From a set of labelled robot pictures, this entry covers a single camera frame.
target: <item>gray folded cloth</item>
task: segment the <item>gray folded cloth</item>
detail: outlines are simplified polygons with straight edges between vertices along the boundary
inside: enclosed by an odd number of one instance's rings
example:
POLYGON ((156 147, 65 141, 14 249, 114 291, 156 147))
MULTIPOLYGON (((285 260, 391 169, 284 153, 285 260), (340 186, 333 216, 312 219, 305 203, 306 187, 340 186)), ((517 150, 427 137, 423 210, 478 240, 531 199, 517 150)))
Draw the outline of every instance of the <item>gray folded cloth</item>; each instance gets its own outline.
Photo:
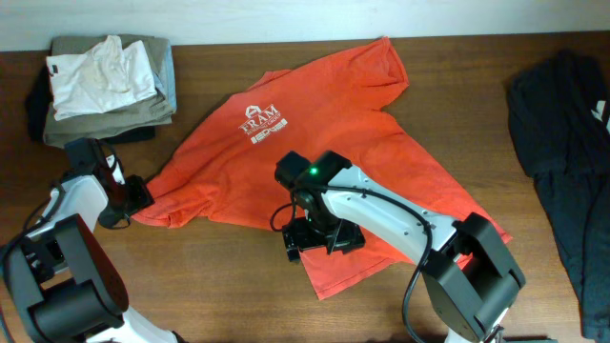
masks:
MULTIPOLYGON (((172 123, 176 111, 175 79, 173 75, 172 47, 164 38, 119 34, 123 48, 141 40, 144 43, 151 70, 155 78, 157 95, 127 107, 100 114, 79 115, 55 120, 50 106, 43 139, 47 145, 63 148, 81 137, 107 138, 124 131, 172 123)), ((84 53, 106 39, 100 37, 62 36, 53 39, 51 54, 84 53)))

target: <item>white folded cloth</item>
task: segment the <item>white folded cloth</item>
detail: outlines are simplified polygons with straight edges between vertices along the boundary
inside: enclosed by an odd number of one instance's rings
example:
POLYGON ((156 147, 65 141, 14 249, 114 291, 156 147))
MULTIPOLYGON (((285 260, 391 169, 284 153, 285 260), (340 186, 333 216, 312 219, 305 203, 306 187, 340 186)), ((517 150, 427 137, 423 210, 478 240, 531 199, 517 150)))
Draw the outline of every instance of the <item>white folded cloth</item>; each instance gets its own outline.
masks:
POLYGON ((47 57, 55 119, 104 113, 156 95, 142 41, 126 47, 109 35, 83 54, 47 57))

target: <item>table surface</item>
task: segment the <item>table surface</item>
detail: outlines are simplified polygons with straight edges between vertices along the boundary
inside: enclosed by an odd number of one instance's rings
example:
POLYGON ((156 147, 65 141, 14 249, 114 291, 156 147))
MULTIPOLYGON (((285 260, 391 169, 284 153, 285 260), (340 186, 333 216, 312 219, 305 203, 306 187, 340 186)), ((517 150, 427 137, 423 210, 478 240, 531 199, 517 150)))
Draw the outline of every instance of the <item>table surface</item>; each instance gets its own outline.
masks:
MULTIPOLYGON (((116 146, 126 173, 157 173, 198 123, 264 71, 367 42, 174 47, 178 113, 154 140, 116 146)), ((610 32, 392 42, 411 86, 387 112, 515 237, 509 249, 528 283, 503 321, 507 336, 585 341, 551 227, 513 150, 505 93, 519 71, 563 48, 597 57, 610 79, 610 32)), ((0 53, 0 242, 19 232, 68 167, 61 150, 27 136, 23 102, 44 56, 0 53)), ((178 230, 133 223, 122 231, 98 228, 95 236, 132 305, 191 342, 408 341, 400 306, 413 266, 396 264, 318 301, 303 267, 288 263, 282 239, 271 232, 196 218, 178 230)), ((17 341, 29 341, 4 287, 0 301, 17 341)), ((446 334, 422 282, 411 320, 432 341, 446 334)))

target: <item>stack of folded clothes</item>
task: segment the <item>stack of folded clothes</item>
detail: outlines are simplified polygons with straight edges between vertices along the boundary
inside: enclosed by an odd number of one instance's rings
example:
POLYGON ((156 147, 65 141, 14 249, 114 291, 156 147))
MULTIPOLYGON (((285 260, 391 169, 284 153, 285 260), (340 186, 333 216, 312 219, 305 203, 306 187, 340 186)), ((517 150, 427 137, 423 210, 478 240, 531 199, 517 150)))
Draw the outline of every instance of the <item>stack of folded clothes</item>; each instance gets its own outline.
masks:
POLYGON ((81 137, 151 139, 177 109, 170 42, 130 34, 54 38, 26 109, 30 138, 59 148, 81 137))

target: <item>folded shirt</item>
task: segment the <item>folded shirt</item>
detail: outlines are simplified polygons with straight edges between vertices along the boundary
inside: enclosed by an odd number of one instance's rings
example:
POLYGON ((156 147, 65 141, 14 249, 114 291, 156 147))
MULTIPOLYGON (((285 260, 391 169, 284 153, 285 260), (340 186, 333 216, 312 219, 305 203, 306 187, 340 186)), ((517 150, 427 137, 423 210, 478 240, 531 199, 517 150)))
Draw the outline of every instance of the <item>folded shirt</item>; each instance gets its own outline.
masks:
MULTIPOLYGON (((123 46, 142 41, 149 57, 156 95, 128 107, 103 114, 89 114, 57 121, 49 108, 43 140, 46 144, 63 148, 77 138, 107 138, 140 127, 172 123, 176 112, 175 79, 172 47, 164 38, 119 34, 123 46)), ((100 37, 62 36, 53 39, 51 54, 82 53, 104 40, 100 37)))
POLYGON ((156 95, 144 44, 108 38, 83 54, 47 57, 55 119, 105 113, 156 95))
MULTIPOLYGON (((394 117, 381 110, 407 86, 406 71, 387 38, 294 71, 267 72, 187 138, 148 184, 155 203, 133 218, 179 228, 207 216, 268 230, 271 215, 289 201, 289 193, 274 179, 277 161, 288 151, 316 160, 327 150, 350 159, 380 185, 419 206, 458 219, 471 212, 489 218, 394 117)), ((276 225, 288 222, 289 212, 281 212, 276 225)), ((510 236, 496 228, 506 242, 510 236)), ((349 253, 327 255, 325 249, 313 249, 301 254, 320 299, 407 261, 388 243, 366 230, 363 234, 365 246, 349 253)))

